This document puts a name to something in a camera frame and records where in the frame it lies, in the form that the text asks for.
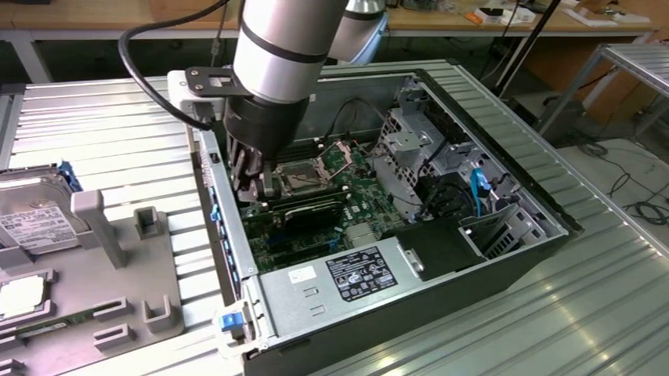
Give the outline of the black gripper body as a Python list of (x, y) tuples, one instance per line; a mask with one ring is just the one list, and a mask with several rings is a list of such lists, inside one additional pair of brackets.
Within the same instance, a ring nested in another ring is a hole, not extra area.
[(224, 124), (229, 135), (256, 149), (265, 160), (276, 161), (293, 143), (310, 98), (274, 103), (258, 96), (228, 98)]

